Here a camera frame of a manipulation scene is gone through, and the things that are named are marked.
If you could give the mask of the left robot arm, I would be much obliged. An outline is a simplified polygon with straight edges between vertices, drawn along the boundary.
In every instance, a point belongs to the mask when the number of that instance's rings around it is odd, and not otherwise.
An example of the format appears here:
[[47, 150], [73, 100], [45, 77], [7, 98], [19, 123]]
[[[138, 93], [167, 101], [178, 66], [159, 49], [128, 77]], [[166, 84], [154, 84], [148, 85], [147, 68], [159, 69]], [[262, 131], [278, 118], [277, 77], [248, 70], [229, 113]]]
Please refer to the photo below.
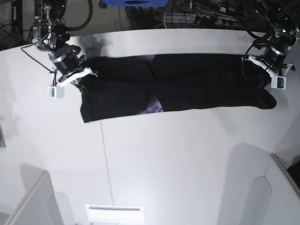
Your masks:
[[244, 63], [249, 61], [260, 67], [264, 75], [270, 77], [271, 88], [285, 90], [289, 71], [295, 71], [292, 63], [284, 63], [288, 53], [300, 39], [299, 27], [289, 18], [285, 7], [295, 4], [290, 1], [285, 4], [281, 0], [254, 0], [255, 11], [262, 15], [270, 25], [269, 30], [263, 36], [257, 36], [245, 28], [246, 32], [254, 38], [252, 45], [242, 56], [242, 75], [244, 74]]

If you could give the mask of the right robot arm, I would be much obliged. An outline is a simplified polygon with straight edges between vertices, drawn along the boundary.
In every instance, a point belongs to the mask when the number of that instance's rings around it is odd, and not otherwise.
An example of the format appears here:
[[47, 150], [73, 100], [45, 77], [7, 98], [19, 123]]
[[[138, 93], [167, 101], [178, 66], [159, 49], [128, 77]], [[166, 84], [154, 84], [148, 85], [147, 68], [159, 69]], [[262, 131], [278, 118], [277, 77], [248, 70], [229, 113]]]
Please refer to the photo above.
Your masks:
[[83, 88], [86, 76], [95, 75], [85, 66], [85, 55], [79, 56], [81, 47], [69, 45], [70, 32], [83, 29], [93, 15], [92, 1], [88, 1], [88, 16], [83, 24], [68, 27], [63, 21], [67, 7], [66, 0], [36, 0], [35, 21], [32, 25], [32, 44], [40, 51], [47, 52], [54, 65], [49, 73], [53, 74], [54, 85], [72, 84]]

